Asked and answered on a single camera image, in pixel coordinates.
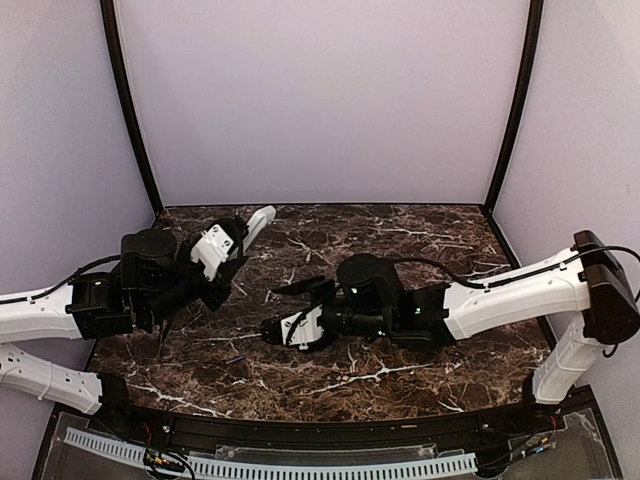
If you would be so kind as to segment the white remote control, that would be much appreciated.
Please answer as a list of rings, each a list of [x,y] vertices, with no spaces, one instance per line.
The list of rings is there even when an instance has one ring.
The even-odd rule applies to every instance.
[[[276,217],[276,208],[268,205],[256,210],[241,230],[243,250],[248,251],[260,233],[269,226]]]

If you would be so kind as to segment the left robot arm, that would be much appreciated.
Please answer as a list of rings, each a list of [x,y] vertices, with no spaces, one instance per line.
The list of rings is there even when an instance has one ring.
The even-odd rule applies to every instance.
[[[244,264],[244,227],[216,224],[179,244],[167,231],[143,230],[121,241],[118,255],[79,268],[45,290],[1,298],[1,382],[82,413],[101,413],[120,436],[141,427],[125,381],[72,370],[26,353],[19,343],[62,338],[94,340],[136,330],[167,335],[176,313],[196,301],[216,310]]]

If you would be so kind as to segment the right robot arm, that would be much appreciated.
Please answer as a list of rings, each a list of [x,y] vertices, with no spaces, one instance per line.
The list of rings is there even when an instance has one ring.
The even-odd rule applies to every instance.
[[[617,250],[583,230],[572,246],[533,265],[474,281],[452,275],[415,290],[400,280],[401,259],[355,254],[334,279],[318,276],[279,288],[280,295],[308,295],[310,304],[263,321],[260,335],[266,343],[302,351],[320,350],[339,336],[386,338],[401,348],[433,351],[504,325],[571,312],[570,326],[527,381],[525,400],[511,410],[511,426],[530,434],[606,347],[639,331],[639,297]]]

